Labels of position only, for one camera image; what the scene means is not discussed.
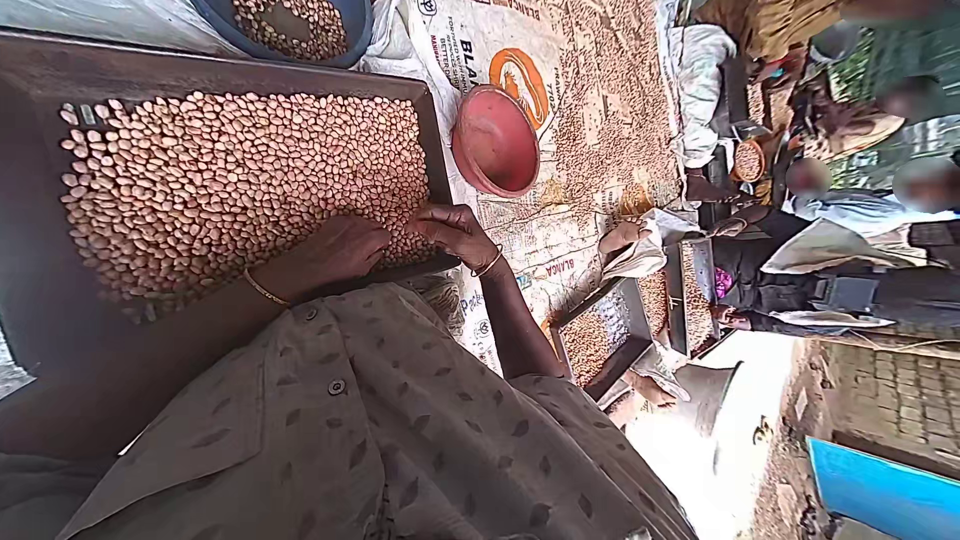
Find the metal tray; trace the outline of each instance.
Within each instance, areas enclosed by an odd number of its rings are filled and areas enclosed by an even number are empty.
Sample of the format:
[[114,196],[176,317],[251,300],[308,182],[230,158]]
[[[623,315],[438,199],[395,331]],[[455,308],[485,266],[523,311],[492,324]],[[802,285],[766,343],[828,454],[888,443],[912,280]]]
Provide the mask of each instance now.
[[564,345],[563,330],[574,319],[591,309],[600,299],[610,295],[614,291],[619,291],[626,304],[629,317],[627,340],[617,348],[616,351],[607,357],[604,361],[603,369],[600,370],[590,383],[584,387],[584,391],[596,402],[599,402],[603,395],[613,386],[613,384],[626,373],[627,369],[639,358],[647,349],[653,347],[653,339],[650,337],[650,327],[647,324],[646,311],[643,310],[643,300],[640,299],[640,289],[637,287],[635,279],[614,278],[600,287],[596,292],[590,295],[579,306],[570,311],[566,317],[550,325],[550,337],[553,339],[554,349],[557,351],[557,357],[564,365],[568,377],[573,377],[573,371],[570,369],[570,360],[566,354]]
[[[0,30],[0,323],[20,365],[69,366],[71,356],[98,350],[134,328],[117,306],[97,299],[102,286],[96,272],[82,266],[67,235],[60,174],[69,170],[72,157],[59,147],[67,135],[60,104],[79,109],[108,97],[137,101],[183,96],[194,89],[409,99],[420,120],[430,199],[451,202],[433,98],[421,81]],[[458,263],[439,254],[328,292],[439,272]]]
[[[696,272],[697,286],[711,305],[716,304],[716,279],[713,274],[713,244],[709,238],[685,239],[680,243],[664,248],[666,253],[666,294],[668,325],[670,328],[670,346],[677,352],[689,356],[686,335],[686,297],[684,295],[684,265],[681,256],[681,244],[693,248],[693,267]],[[710,335],[720,337],[720,325],[713,321]]]

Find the bowl of peanuts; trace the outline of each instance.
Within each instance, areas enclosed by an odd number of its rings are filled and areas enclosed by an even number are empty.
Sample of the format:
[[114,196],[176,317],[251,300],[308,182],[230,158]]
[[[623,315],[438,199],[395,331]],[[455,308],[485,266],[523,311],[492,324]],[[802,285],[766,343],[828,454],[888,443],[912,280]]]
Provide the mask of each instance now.
[[753,139],[744,140],[733,149],[733,176],[734,180],[753,183],[763,176],[766,171],[766,158],[763,149]]
[[514,199],[533,187],[540,146],[526,112],[499,86],[480,85],[464,98],[453,128],[453,159],[473,187]]
[[191,0],[231,45],[248,55],[347,68],[370,45],[369,0]]

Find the shirt button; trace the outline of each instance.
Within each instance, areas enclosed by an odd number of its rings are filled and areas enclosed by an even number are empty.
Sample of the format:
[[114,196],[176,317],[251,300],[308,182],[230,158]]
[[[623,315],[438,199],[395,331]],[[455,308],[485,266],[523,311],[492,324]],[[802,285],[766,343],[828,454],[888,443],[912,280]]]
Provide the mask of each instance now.
[[331,396],[338,396],[347,389],[347,384],[343,379],[334,379],[330,385],[326,388],[326,391],[330,393]]

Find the plastic bowl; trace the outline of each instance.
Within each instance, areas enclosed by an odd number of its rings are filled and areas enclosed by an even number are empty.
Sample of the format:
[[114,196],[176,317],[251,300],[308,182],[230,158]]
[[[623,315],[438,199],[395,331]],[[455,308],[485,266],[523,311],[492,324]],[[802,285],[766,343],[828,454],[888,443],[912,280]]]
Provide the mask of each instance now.
[[190,0],[201,17],[231,45],[248,55],[263,60],[295,61],[330,67],[351,67],[370,46],[373,31],[373,13],[369,0],[330,0],[344,22],[347,33],[346,53],[324,61],[302,61],[290,58],[270,47],[244,36],[233,17],[237,11],[230,0]]
[[540,146],[526,113],[493,85],[471,90],[457,111],[453,159],[473,187],[513,199],[533,187],[540,170]]

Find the dirt ground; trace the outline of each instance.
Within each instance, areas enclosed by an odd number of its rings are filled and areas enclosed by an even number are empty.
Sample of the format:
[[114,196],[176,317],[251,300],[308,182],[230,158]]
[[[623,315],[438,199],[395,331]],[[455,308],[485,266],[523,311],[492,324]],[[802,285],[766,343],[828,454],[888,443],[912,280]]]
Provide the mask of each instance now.
[[740,538],[819,540],[833,535],[834,523],[818,504],[805,438],[827,438],[831,421],[826,399],[833,383],[826,375],[823,348],[806,340],[783,388],[780,418],[773,430],[770,457],[760,486],[754,525]]

